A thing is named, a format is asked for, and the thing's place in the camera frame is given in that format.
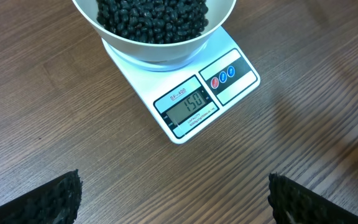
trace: wood grain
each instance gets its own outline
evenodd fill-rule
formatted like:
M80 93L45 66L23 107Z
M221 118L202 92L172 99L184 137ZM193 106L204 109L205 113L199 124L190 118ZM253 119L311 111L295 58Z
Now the wood grain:
M0 0L0 205L73 169L76 223L274 223L278 172L358 215L358 0L241 0L261 86L172 144L71 1Z

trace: blue button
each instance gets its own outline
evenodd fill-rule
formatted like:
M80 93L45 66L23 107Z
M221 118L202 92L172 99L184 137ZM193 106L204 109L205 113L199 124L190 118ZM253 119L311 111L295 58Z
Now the blue button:
M227 81L227 73L226 72L221 72L219 74L219 81L221 81L221 83L225 83Z
M231 78L234 76L234 74L236 74L236 69L234 69L233 66L230 66L229 68L227 68L227 75Z

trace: white scale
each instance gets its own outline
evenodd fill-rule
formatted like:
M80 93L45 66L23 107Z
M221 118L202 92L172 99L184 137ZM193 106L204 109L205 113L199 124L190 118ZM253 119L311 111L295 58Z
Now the white scale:
M165 63L107 53L172 142L183 144L260 84L239 46L218 28L193 54Z

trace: scale display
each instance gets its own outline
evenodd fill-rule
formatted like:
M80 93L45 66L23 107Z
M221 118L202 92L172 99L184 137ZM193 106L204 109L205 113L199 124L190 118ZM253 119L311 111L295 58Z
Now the scale display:
M189 97L168 110L167 115L174 125L179 125L184 119L201 109L205 104L205 99L200 91L195 91Z
M160 97L154 106L178 139L219 110L196 75Z

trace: red button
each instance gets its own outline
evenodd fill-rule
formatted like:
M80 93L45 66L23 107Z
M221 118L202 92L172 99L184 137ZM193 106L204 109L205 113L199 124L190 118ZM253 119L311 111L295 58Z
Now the red button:
M213 89L216 89L217 87L219 86L219 79L214 77L212 80L211 80L211 87Z

